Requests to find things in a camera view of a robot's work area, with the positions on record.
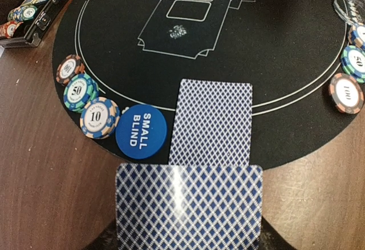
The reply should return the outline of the blue card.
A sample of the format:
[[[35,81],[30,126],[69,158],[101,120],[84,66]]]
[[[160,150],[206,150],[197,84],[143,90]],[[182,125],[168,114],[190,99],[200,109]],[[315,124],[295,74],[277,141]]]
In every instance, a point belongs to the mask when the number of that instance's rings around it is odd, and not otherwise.
[[[170,165],[249,165],[253,86],[250,83],[182,79]]]

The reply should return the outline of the blue small blind button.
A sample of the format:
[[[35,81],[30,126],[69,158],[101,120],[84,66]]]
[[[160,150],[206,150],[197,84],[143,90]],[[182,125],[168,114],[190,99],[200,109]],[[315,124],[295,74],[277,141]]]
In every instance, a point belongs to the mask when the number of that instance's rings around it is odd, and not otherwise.
[[[167,121],[158,109],[146,104],[135,105],[120,117],[115,138],[127,157],[147,159],[163,147],[167,138]]]

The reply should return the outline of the white blue chips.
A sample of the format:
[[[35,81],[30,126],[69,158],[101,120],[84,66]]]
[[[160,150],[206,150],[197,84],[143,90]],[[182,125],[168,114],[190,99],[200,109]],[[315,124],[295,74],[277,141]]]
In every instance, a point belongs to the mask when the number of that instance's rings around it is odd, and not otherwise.
[[[86,104],[80,117],[80,128],[88,138],[105,139],[112,135],[119,119],[117,104],[100,96]]]
[[[354,45],[362,50],[365,50],[364,47],[364,31],[365,26],[363,23],[355,23],[350,27],[348,32],[348,41],[351,45]]]

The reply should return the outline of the blue playing card deck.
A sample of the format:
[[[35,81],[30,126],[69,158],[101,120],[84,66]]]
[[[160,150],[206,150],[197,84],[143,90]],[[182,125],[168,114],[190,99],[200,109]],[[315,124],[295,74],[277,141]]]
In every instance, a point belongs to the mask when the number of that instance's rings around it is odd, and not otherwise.
[[[263,171],[258,165],[119,165],[119,249],[258,249]]]

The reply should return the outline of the green chips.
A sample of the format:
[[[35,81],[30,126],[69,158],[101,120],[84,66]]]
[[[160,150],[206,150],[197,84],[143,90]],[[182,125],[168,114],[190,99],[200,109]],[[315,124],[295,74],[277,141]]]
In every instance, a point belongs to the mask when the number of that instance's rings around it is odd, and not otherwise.
[[[64,89],[63,101],[68,110],[81,113],[86,104],[98,96],[98,84],[89,75],[78,74]]]
[[[348,45],[342,51],[340,61],[343,70],[353,76],[359,83],[364,83],[364,51]]]

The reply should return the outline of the red black chips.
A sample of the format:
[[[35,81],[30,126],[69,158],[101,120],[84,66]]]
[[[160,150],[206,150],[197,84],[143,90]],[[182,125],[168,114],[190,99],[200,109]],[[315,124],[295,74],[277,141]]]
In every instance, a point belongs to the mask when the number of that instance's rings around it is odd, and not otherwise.
[[[364,93],[358,82],[348,74],[335,74],[328,86],[328,93],[341,113],[358,114],[364,105]]]
[[[84,71],[85,65],[82,58],[78,55],[70,54],[59,64],[56,70],[56,81],[66,86],[74,76],[84,73]]]

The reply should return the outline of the clear round dealer button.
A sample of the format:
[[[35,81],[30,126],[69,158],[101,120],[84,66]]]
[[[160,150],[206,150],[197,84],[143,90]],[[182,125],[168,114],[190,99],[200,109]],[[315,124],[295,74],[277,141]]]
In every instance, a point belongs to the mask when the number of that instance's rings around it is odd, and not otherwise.
[[[333,7],[338,16],[348,25],[364,23],[364,2],[361,0],[334,0]]]

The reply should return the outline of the round black poker mat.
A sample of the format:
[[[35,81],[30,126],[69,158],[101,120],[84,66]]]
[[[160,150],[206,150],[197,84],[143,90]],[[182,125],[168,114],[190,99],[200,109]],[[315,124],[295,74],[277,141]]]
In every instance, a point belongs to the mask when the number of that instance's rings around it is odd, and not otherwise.
[[[173,125],[182,79],[250,83],[250,162],[302,158],[353,120],[328,91],[347,25],[334,0],[72,0],[52,67],[71,54],[102,95],[157,107]]]

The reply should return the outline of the black poker chip case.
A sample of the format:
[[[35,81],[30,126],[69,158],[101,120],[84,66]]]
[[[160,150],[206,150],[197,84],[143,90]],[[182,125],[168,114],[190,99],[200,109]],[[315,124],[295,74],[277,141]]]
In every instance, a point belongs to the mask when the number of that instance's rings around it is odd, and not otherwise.
[[[48,26],[68,0],[25,0],[8,13],[1,24],[1,46],[37,47]]]

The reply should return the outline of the green chip row in case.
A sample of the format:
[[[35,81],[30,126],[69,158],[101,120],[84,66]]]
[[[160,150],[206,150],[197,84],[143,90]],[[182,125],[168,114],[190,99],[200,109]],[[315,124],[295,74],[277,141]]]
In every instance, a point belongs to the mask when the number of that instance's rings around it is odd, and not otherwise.
[[[8,21],[24,22],[32,20],[38,9],[34,5],[22,5],[12,9],[7,16]]]

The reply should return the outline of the red chip row in case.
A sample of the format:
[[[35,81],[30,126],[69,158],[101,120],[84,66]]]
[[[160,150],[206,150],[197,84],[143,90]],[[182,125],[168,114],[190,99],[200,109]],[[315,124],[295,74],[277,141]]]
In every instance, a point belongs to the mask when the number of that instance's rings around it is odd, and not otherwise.
[[[1,25],[1,38],[10,39],[23,22],[8,21]]]

